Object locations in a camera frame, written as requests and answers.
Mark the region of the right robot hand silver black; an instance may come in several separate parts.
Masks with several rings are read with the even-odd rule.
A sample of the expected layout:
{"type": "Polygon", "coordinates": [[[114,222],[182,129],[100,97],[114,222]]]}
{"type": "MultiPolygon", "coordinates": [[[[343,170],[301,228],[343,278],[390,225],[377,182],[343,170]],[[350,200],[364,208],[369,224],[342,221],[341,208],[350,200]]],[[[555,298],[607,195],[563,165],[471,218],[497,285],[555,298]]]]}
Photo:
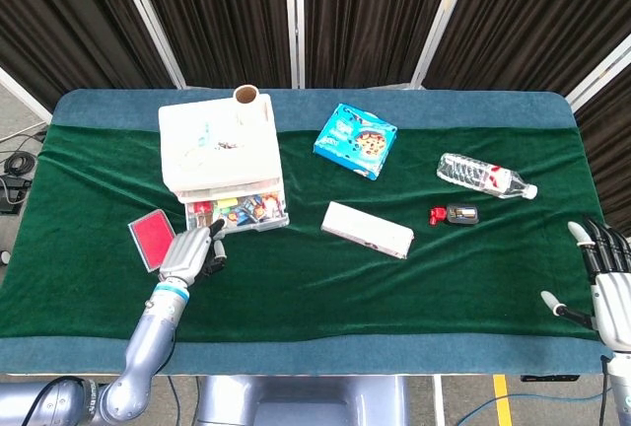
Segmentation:
{"type": "Polygon", "coordinates": [[[630,351],[630,244],[616,229],[587,217],[567,224],[576,241],[591,289],[593,312],[568,308],[551,292],[540,297],[552,314],[595,331],[610,350],[630,351]]]}

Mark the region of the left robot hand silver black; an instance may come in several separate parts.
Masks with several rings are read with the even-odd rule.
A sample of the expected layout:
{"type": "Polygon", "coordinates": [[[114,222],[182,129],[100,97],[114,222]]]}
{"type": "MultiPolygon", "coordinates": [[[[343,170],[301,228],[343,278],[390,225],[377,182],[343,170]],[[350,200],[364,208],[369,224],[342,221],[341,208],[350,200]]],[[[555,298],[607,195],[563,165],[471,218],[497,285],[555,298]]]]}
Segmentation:
{"type": "Polygon", "coordinates": [[[209,227],[176,235],[160,266],[159,279],[179,279],[192,286],[199,276],[210,276],[223,270],[227,263],[224,226],[225,221],[219,219],[209,227]]]}

